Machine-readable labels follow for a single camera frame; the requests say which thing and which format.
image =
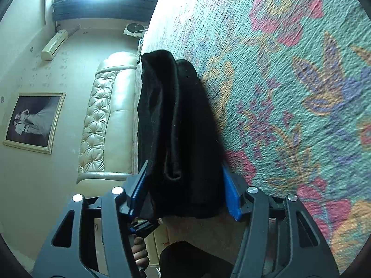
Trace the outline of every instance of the black trousers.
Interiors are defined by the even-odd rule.
[[[171,244],[160,256],[162,278],[229,278],[232,270],[233,264],[186,241]]]

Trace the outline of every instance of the gold picture frame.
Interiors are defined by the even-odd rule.
[[[51,154],[66,93],[19,93],[4,145]]]

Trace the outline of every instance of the floral bedspread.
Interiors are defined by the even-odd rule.
[[[297,193],[344,271],[371,232],[371,22],[358,0],[159,0],[143,52],[157,49],[195,66],[232,169]]]

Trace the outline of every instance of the black cloth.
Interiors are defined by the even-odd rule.
[[[233,264],[186,241],[171,244],[160,255],[162,278],[229,278]]]
[[[155,217],[208,218],[224,199],[223,148],[192,64],[165,50],[142,55],[138,165],[146,160]]]

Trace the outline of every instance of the hand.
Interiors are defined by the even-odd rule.
[[[146,245],[144,239],[134,235],[134,246],[131,248],[133,252],[135,263],[139,269],[147,269],[150,264],[148,259],[148,252],[146,250]]]

